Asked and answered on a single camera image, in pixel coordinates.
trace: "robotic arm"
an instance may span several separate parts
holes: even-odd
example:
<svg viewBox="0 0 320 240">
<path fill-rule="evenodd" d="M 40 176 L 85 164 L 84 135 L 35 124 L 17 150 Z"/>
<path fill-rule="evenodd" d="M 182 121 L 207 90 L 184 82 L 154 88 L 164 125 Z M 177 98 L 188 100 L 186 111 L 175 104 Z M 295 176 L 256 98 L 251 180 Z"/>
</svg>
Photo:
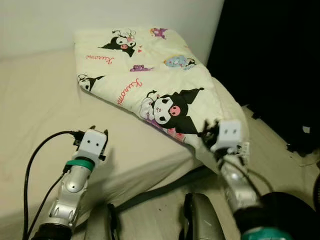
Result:
<svg viewBox="0 0 320 240">
<path fill-rule="evenodd" d="M 289 234 L 274 226 L 272 216 L 260 201 L 260 193 L 247 176 L 244 156 L 239 154 L 242 142 L 241 123 L 224 120 L 209 127 L 205 123 L 202 141 L 210 150 L 224 182 L 224 193 L 242 240 L 292 240 Z"/>
<path fill-rule="evenodd" d="M 33 240 L 70 240 L 76 226 L 80 201 L 87 191 L 88 178 L 103 155 L 108 142 L 108 131 L 96 131 L 95 126 L 77 135 L 74 145 L 78 146 L 63 172 L 59 194 L 47 219 L 32 238 Z"/>
</svg>

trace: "black cable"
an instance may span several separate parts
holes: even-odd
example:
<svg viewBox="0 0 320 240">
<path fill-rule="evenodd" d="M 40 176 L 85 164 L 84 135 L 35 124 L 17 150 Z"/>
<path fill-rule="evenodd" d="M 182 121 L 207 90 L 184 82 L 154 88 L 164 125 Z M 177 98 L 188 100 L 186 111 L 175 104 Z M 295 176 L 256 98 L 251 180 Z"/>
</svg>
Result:
<svg viewBox="0 0 320 240">
<path fill-rule="evenodd" d="M 250 180 L 248 174 L 243 171 L 239 166 L 237 166 L 236 164 L 234 164 L 233 162 L 226 160 L 224 158 L 221 158 L 221 160 L 223 162 L 226 162 L 228 164 L 230 164 L 232 167 L 236 168 L 239 172 L 241 172 L 243 174 L 243 176 L 245 177 L 245 179 L 248 181 L 249 185 L 252 187 L 252 189 L 255 191 L 255 193 L 257 194 L 257 196 L 259 197 L 259 199 L 261 198 L 261 193 L 258 191 L 258 189 L 256 188 L 256 186 L 254 185 L 254 183 Z"/>
<path fill-rule="evenodd" d="M 36 212 L 36 215 L 34 216 L 33 221 L 32 221 L 32 223 L 31 223 L 31 226 L 30 226 L 30 228 L 29 228 L 29 231 L 28 231 L 28 233 L 27 233 L 27 239 L 29 239 L 29 237 L 30 237 L 30 235 L 31 235 L 31 232 L 32 232 L 32 230 L 33 230 L 33 228 L 34 228 L 34 226 L 35 226 L 35 224 L 36 224 L 36 221 L 37 221 L 37 219 L 38 219 L 38 217 L 39 217 L 39 214 L 40 214 L 43 206 L 45 205 L 45 202 L 46 202 L 49 194 L 51 193 L 52 189 L 54 189 L 54 187 L 55 187 L 55 186 L 60 182 L 60 180 L 64 177 L 64 175 L 65 175 L 65 173 L 63 172 L 63 173 L 61 174 L 61 176 L 54 182 L 54 184 L 52 184 L 52 186 L 49 188 L 48 192 L 47 192 L 46 195 L 44 196 L 44 198 L 43 198 L 43 200 L 42 200 L 42 202 L 41 202 L 41 205 L 39 206 L 39 209 L 38 209 L 38 211 Z"/>
<path fill-rule="evenodd" d="M 248 168 L 248 173 L 255 175 L 258 179 L 260 179 L 262 182 L 264 182 L 264 184 L 268 187 L 270 193 L 275 191 L 274 188 L 272 187 L 271 183 L 264 176 L 262 176 L 260 173 L 253 171 L 252 169 L 249 169 L 249 168 Z"/>
<path fill-rule="evenodd" d="M 28 213 L 28 182 L 29 182 L 29 175 L 31 165 L 35 159 L 35 156 L 39 152 L 39 150 L 46 144 L 49 140 L 53 139 L 56 136 L 63 135 L 63 134 L 71 134 L 74 135 L 74 131 L 60 131 L 57 132 L 49 137 L 47 137 L 40 145 L 34 150 L 32 156 L 30 157 L 29 163 L 26 167 L 25 177 L 24 177 L 24 186 L 23 186 L 23 235 L 22 240 L 28 240 L 28 220 L 29 220 L 29 213 Z"/>
</svg>

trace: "kuromi character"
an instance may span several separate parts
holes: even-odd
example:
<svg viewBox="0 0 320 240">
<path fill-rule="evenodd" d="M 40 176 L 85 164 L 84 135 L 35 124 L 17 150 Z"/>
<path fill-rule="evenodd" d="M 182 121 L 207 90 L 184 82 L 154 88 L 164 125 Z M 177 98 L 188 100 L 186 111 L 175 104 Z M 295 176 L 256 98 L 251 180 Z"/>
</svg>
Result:
<svg viewBox="0 0 320 240">
<path fill-rule="evenodd" d="M 98 76 L 96 78 L 92 78 L 92 77 L 88 77 L 88 75 L 80 74 L 78 75 L 78 83 L 81 88 L 90 92 L 96 80 L 99 80 L 103 77 L 104 76 Z"/>
<path fill-rule="evenodd" d="M 174 92 L 172 95 L 158 96 L 153 100 L 150 95 L 155 94 L 153 90 L 149 92 L 141 103 L 140 116 L 148 121 L 155 121 L 164 129 L 173 129 L 179 134 L 197 134 L 192 118 L 188 116 L 188 105 L 192 104 L 199 91 L 203 87 L 191 90 L 182 90 L 180 93 Z"/>
<path fill-rule="evenodd" d="M 121 32 L 120 30 L 112 31 L 113 34 L 116 34 L 111 40 L 110 43 L 100 47 L 102 49 L 114 49 L 122 50 L 127 53 L 130 57 L 134 54 L 134 47 L 136 46 L 136 32 L 130 30 L 129 32 Z"/>
</svg>

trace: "folded blanket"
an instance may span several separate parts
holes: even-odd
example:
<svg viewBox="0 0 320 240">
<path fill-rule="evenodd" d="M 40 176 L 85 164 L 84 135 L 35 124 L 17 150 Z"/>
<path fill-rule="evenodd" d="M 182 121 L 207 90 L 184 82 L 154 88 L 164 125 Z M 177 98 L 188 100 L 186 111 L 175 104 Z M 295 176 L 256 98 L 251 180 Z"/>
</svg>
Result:
<svg viewBox="0 0 320 240">
<path fill-rule="evenodd" d="M 75 59 L 84 90 L 192 145 L 196 157 L 215 168 L 199 136 L 205 120 L 225 118 L 221 100 L 209 71 L 175 31 L 80 31 L 75 34 Z"/>
</svg>

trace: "beige bed sheet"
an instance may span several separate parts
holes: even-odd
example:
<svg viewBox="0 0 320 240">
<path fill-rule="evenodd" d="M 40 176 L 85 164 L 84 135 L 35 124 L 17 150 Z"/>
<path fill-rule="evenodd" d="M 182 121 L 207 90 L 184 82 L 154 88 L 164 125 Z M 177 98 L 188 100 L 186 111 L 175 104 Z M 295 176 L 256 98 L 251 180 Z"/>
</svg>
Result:
<svg viewBox="0 0 320 240">
<path fill-rule="evenodd" d="M 79 89 L 73 50 L 0 62 L 0 218 L 22 214 L 28 160 L 38 144 L 63 130 L 108 129 L 107 160 L 94 170 L 83 211 L 97 201 L 119 205 L 162 187 L 200 166 L 192 150 L 133 114 Z M 245 116 L 228 91 L 216 82 L 225 114 Z M 59 136 L 37 155 L 29 181 L 29 205 L 37 206 L 76 150 L 71 136 Z"/>
</svg>

